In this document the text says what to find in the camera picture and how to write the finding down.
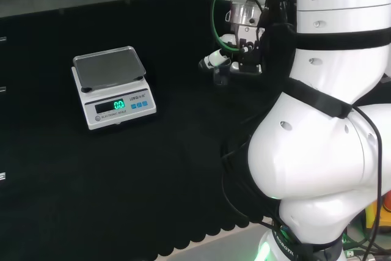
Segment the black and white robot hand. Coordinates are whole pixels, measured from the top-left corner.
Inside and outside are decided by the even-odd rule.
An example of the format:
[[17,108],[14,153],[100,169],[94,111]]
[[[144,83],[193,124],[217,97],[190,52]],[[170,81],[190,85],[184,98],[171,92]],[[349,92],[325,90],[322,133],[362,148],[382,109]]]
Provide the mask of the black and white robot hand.
[[221,36],[225,45],[237,48],[231,53],[218,47],[211,54],[202,58],[199,68],[215,74],[259,75],[262,73],[261,39],[265,28],[234,25],[234,33]]

